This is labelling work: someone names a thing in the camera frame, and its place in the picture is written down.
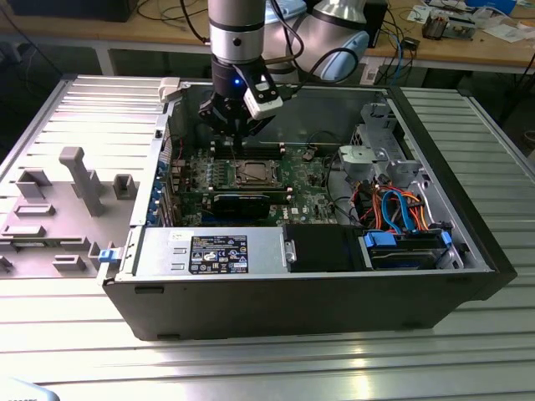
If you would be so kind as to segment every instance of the paper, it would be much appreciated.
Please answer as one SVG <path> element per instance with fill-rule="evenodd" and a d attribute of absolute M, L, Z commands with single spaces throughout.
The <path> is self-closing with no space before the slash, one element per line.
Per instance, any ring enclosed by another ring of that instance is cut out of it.
<path fill-rule="evenodd" d="M 425 23 L 432 9 L 433 7 L 414 6 L 412 10 L 410 11 L 410 14 L 407 17 L 407 20 L 413 23 Z"/>
<path fill-rule="evenodd" d="M 518 0 L 517 5 L 529 8 L 535 7 L 535 4 L 528 2 L 527 0 Z"/>
<path fill-rule="evenodd" d="M 484 29 L 483 32 L 490 33 L 492 36 L 508 41 L 509 43 L 518 42 L 526 38 L 526 34 L 523 31 L 505 24 Z"/>

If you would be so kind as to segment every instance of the computer case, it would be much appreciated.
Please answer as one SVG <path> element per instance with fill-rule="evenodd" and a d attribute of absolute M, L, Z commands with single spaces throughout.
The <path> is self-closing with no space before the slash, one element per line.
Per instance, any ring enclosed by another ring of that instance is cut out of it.
<path fill-rule="evenodd" d="M 124 23 L 137 0 L 8 0 L 15 15 L 88 18 Z"/>

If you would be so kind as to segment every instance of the screw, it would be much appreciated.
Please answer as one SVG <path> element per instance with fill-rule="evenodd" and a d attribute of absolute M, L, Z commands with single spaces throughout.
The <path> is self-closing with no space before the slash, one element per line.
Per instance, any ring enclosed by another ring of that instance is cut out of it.
<path fill-rule="evenodd" d="M 296 257 L 292 252 L 286 252 L 285 257 L 288 263 L 294 263 L 296 261 Z"/>

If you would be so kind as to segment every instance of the black cable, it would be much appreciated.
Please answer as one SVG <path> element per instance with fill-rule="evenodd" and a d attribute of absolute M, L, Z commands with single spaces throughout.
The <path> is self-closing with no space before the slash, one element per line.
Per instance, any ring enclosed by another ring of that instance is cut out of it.
<path fill-rule="evenodd" d="M 339 211 L 340 213 L 342 213 L 344 216 L 346 216 L 349 219 L 350 223 L 352 222 L 356 226 L 360 226 L 360 223 L 357 221 L 357 219 L 354 216 L 350 215 L 344 209 L 342 209 L 340 206 L 336 205 L 336 202 L 342 200 L 344 198 L 344 196 L 339 197 L 336 200 L 334 200 L 333 196 L 331 195 L 331 191 L 329 189 L 329 177 L 331 175 L 331 171 L 333 170 L 333 164 L 334 164 L 334 161 L 336 160 L 336 156 L 338 156 L 338 152 L 333 154 L 333 158 L 331 159 L 331 163 L 329 165 L 329 171 L 327 172 L 327 177 L 325 178 L 325 188 L 327 190 L 327 196 L 329 197 L 329 199 L 333 203 L 334 208 L 337 211 Z"/>
<path fill-rule="evenodd" d="M 532 59 L 529 62 L 529 64 L 527 65 L 526 69 L 524 70 L 524 74 L 522 74 L 522 77 L 520 77 L 520 80 L 515 85 L 515 89 L 514 89 L 515 91 L 517 91 L 520 88 L 520 85 L 522 84 L 522 81 L 524 80 L 524 78 L 526 77 L 527 73 L 529 72 L 529 69 L 532 67 L 534 60 L 535 60 L 535 53 L 533 54 Z"/>
<path fill-rule="evenodd" d="M 331 56 L 331 55 L 333 55 L 335 53 L 349 53 L 349 54 L 351 54 L 353 56 L 353 58 L 354 58 L 354 66 L 351 69 L 351 71 L 349 71 L 349 73 L 343 78 L 335 79 L 334 81 L 326 81 L 326 80 L 322 79 L 321 82 L 323 82 L 325 84 L 338 84 L 338 83 L 340 83 L 342 81 L 345 81 L 347 78 L 349 78 L 356 71 L 356 69 L 359 67 L 359 56 L 353 50 L 351 50 L 350 48 L 333 48 L 332 50 L 329 50 L 326 54 L 324 54 L 322 57 L 319 58 L 319 60 L 316 62 L 316 64 L 310 69 L 310 71 L 308 72 L 308 74 L 304 78 L 304 80 L 301 81 L 301 83 L 297 86 L 297 88 L 295 88 L 293 90 L 293 94 L 296 94 L 299 90 L 301 90 L 303 88 L 303 86 L 313 77 L 314 73 L 319 68 L 319 66 L 329 56 Z"/>
<path fill-rule="evenodd" d="M 532 57 L 532 60 L 530 64 L 527 66 L 525 74 L 527 71 L 531 68 L 531 65 L 533 64 L 533 60 L 535 60 L 535 54 Z M 525 75 L 522 76 L 521 80 L 518 82 L 518 86 L 515 88 L 513 95 L 511 96 L 511 100 L 508 104 L 503 108 L 502 113 L 500 114 L 500 118 L 498 119 L 498 124 L 502 127 L 509 117 L 511 117 L 511 114 L 514 112 L 515 108 L 522 102 L 522 99 L 524 96 L 529 94 L 529 92 L 532 90 L 533 86 L 535 85 L 535 74 L 531 74 L 529 76 L 529 79 L 524 84 L 523 88 L 522 86 L 522 79 Z"/>
<path fill-rule="evenodd" d="M 197 39 L 199 39 L 201 42 L 203 42 L 204 44 L 210 42 L 210 38 L 205 38 L 204 36 L 201 36 L 197 30 L 195 29 L 195 27 L 193 26 L 193 24 L 191 23 L 191 20 L 190 20 L 190 16 L 189 14 L 187 13 L 187 10 L 186 10 L 186 4 L 184 3 L 184 0 L 179 0 L 180 3 L 181 3 L 181 7 L 182 7 L 182 12 L 184 13 L 184 18 L 186 19 L 186 22 L 187 22 L 187 26 L 190 27 L 190 30 L 193 32 L 193 34 L 195 35 L 195 37 Z"/>
<path fill-rule="evenodd" d="M 312 140 L 319 134 L 327 134 L 328 136 L 330 136 L 331 138 L 333 138 L 334 140 L 336 140 L 336 142 L 340 145 L 344 145 L 342 143 L 342 141 L 340 140 L 340 138 L 338 136 L 336 136 L 335 134 L 333 134 L 331 131 L 327 131 L 325 129 L 321 129 L 320 131 L 316 131 L 314 132 L 312 135 L 310 135 L 310 137 L 308 138 L 307 140 L 307 143 L 305 144 L 305 146 L 308 146 L 312 143 Z"/>
<path fill-rule="evenodd" d="M 398 42 L 402 43 L 405 40 L 405 34 L 403 33 L 403 29 L 401 29 L 400 26 L 398 25 L 398 23 L 395 21 L 394 14 L 390 11 L 390 7 L 386 8 L 386 12 L 392 18 L 392 22 L 384 20 L 383 23 L 387 23 L 387 24 L 393 26 L 395 28 L 395 32 L 390 30 L 390 29 L 388 29 L 387 27 L 385 27 L 385 29 L 381 29 L 381 31 L 384 32 L 384 33 L 389 34 L 389 36 L 390 36 L 390 33 L 392 33 L 393 35 L 395 35 L 397 37 Z M 390 63 L 388 64 L 388 67 L 382 73 L 380 73 L 381 75 L 377 79 L 377 84 L 380 83 L 382 79 L 385 80 L 385 84 L 387 83 L 388 78 L 389 78 L 388 72 L 390 71 L 390 67 L 392 67 L 392 64 L 394 63 L 394 60 L 397 58 L 396 57 L 396 55 L 397 55 L 397 46 L 395 47 L 395 49 L 396 49 L 396 53 L 394 54 L 394 57 L 390 60 Z M 401 58 L 403 58 L 403 48 L 401 48 Z"/>
<path fill-rule="evenodd" d="M 143 7 L 144 5 L 146 5 L 150 0 L 144 0 L 142 3 L 140 3 L 139 6 L 137 6 L 137 9 L 135 10 L 137 12 L 137 15 L 139 15 L 140 17 L 143 17 L 143 18 L 146 18 L 146 19 L 149 19 L 151 21 L 176 21 L 178 19 L 183 19 L 183 18 L 186 18 L 185 15 L 181 15 L 180 17 L 173 17 L 173 18 L 162 18 L 162 17 L 159 17 L 159 18 L 155 18 L 155 17 L 151 17 L 150 15 L 146 15 L 146 14 L 143 14 L 141 12 L 141 7 Z M 181 6 L 174 6 L 174 7 L 168 7 L 166 8 L 165 10 L 163 10 L 162 12 L 163 13 L 167 13 L 168 11 L 170 11 L 171 9 L 173 8 L 181 8 Z M 200 13 L 204 13 L 208 11 L 208 8 L 203 8 L 202 10 L 199 10 L 199 11 L 195 11 L 194 13 L 191 13 L 191 14 L 188 14 L 189 17 L 193 17 L 194 15 L 197 15 L 197 14 L 200 14 Z"/>
<path fill-rule="evenodd" d="M 1 4 L 0 4 L 0 12 L 2 12 L 3 16 L 7 19 L 7 21 L 9 22 L 9 24 L 10 24 L 10 25 L 11 25 L 11 26 L 12 26 L 18 33 L 20 33 L 21 36 L 22 36 L 24 39 L 26 39 L 26 41 L 27 41 L 28 43 L 30 43 L 30 44 L 33 46 L 33 48 L 35 48 L 35 50 L 36 50 L 39 54 L 41 54 L 41 56 L 43 56 L 43 58 L 46 60 L 46 62 L 47 62 L 48 64 L 50 64 L 50 67 L 52 67 L 52 68 L 54 69 L 54 71 L 55 71 L 56 73 L 58 73 L 58 75 L 59 75 L 60 77 L 62 77 L 62 76 L 64 75 L 64 73 L 62 73 L 61 70 L 60 70 L 58 67 L 56 67 L 56 65 L 50 60 L 50 58 L 48 58 L 48 57 L 41 51 L 41 49 L 38 48 L 37 44 L 35 44 L 35 43 L 33 42 L 33 40 L 30 39 L 30 38 L 26 35 L 26 33 L 24 33 L 24 32 L 23 32 L 23 31 L 22 31 L 22 30 L 21 30 L 21 29 L 20 29 L 20 28 L 13 22 L 13 21 L 12 21 L 12 19 L 9 17 L 8 13 L 6 13 L 6 10 L 3 8 L 3 6 L 2 6 Z"/>
<path fill-rule="evenodd" d="M 270 0 L 271 7 L 273 11 L 275 12 L 275 15 L 277 16 L 278 21 L 284 26 L 284 36 L 286 37 L 286 44 L 288 46 L 288 51 L 290 54 L 293 55 L 293 59 L 300 57 L 304 52 L 304 41 L 303 39 L 298 35 L 295 30 L 288 25 L 286 20 L 284 19 L 283 10 L 281 10 L 280 6 L 278 5 L 276 0 Z M 290 38 L 288 37 L 288 31 L 292 34 L 293 38 L 298 41 L 299 43 L 299 51 L 296 54 L 293 54 L 292 49 L 292 42 L 290 42 Z"/>

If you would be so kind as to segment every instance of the black box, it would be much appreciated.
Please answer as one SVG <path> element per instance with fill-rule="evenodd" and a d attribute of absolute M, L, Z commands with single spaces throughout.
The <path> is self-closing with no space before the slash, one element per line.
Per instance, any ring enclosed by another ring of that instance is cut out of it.
<path fill-rule="evenodd" d="M 138 0 L 8 0 L 15 15 L 87 18 L 125 23 Z"/>
<path fill-rule="evenodd" d="M 366 32 L 369 35 L 368 48 L 374 48 L 377 44 L 387 8 L 388 3 L 386 0 L 368 0 L 364 6 Z"/>

